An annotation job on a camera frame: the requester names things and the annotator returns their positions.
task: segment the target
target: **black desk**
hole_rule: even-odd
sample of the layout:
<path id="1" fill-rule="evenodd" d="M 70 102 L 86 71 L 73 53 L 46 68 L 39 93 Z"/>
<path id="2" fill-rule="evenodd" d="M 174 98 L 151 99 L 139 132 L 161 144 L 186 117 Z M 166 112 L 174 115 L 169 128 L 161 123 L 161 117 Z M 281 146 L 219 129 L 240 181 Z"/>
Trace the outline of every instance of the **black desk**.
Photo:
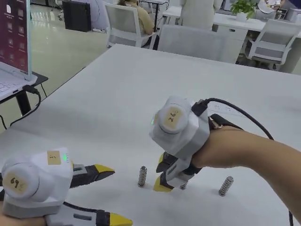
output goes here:
<path id="1" fill-rule="evenodd" d="M 154 32 L 157 32 L 157 19 L 158 19 L 158 11 L 159 11 L 159 5 L 164 5 L 165 3 L 169 3 L 168 0 L 140 0 L 141 2 L 147 2 L 151 4 L 156 4 L 156 14 L 155 14 L 155 27 Z"/>
<path id="2" fill-rule="evenodd" d="M 33 84 L 34 87 L 38 86 L 38 85 L 40 85 L 43 82 L 48 80 L 48 78 L 43 76 L 43 75 L 37 74 L 35 72 L 33 72 L 33 74 L 38 77 L 36 83 Z M 8 100 L 10 100 L 14 97 L 17 99 L 17 102 L 18 102 L 18 105 L 19 105 L 22 116 L 27 114 L 31 110 L 31 107 L 30 107 L 30 103 L 29 103 L 29 100 L 28 100 L 27 93 L 24 90 L 1 100 L 0 104 L 4 103 L 4 102 L 6 102 L 6 101 L 8 101 Z"/>

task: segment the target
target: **white cabinet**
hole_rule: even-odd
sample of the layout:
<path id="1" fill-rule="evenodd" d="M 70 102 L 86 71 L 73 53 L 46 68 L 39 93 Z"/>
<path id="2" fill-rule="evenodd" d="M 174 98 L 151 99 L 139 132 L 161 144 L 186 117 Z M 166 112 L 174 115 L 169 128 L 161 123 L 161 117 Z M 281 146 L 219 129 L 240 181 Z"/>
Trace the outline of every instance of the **white cabinet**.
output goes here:
<path id="1" fill-rule="evenodd" d="M 248 30 L 219 25 L 217 33 L 225 37 L 220 61 L 235 64 Z"/>

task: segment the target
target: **floor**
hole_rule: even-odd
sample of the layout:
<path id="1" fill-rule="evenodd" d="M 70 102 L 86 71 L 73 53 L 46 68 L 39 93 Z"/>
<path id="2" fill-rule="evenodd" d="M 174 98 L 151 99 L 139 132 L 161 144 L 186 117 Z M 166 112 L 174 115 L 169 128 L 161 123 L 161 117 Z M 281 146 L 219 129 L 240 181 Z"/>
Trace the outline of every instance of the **floor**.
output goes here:
<path id="1" fill-rule="evenodd" d="M 49 78 L 44 88 L 49 95 L 83 67 L 107 50 L 106 34 L 66 30 L 59 21 L 59 10 L 31 5 L 32 12 L 32 67 L 33 71 Z M 30 95 L 32 107 L 37 97 Z M 12 99 L 0 105 L 6 125 L 20 117 L 17 102 Z M 0 124 L 0 133 L 4 131 Z"/>

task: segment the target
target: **white tabletop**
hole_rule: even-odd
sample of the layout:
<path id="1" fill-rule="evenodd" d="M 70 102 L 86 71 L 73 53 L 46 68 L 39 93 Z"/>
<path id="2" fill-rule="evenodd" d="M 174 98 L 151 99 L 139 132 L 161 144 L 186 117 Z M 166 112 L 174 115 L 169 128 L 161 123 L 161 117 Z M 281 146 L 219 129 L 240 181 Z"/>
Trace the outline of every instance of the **white tabletop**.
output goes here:
<path id="1" fill-rule="evenodd" d="M 170 6 L 162 14 L 164 16 L 174 16 L 176 18 L 180 18 L 181 12 L 182 12 L 182 7 L 181 6 Z"/>
<path id="2" fill-rule="evenodd" d="M 115 45 L 0 136 L 0 165 L 17 153 L 65 146 L 75 163 L 116 170 L 103 181 L 71 189 L 67 201 L 73 204 L 116 212 L 134 226 L 286 226 L 286 207 L 249 169 L 207 168 L 185 191 L 152 191 L 162 149 L 148 133 L 170 95 L 219 97 L 300 150 L 300 84 L 293 74 Z M 262 134 L 243 117 L 223 116 Z M 137 187 L 142 165 L 148 168 L 145 189 Z M 227 176 L 234 184 L 222 198 L 217 191 Z"/>
<path id="3" fill-rule="evenodd" d="M 266 22 L 257 19 L 248 19 L 246 22 L 240 22 L 236 20 L 236 16 L 216 13 L 214 24 L 261 32 Z"/>

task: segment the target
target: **laptop screen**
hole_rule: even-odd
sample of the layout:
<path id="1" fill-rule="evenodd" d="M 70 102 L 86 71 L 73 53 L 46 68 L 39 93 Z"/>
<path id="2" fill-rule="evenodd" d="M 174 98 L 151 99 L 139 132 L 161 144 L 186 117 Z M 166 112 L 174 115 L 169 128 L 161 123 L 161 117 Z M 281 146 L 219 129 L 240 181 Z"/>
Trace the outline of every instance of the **laptop screen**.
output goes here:
<path id="1" fill-rule="evenodd" d="M 0 0 L 0 67 L 30 75 L 26 0 Z"/>

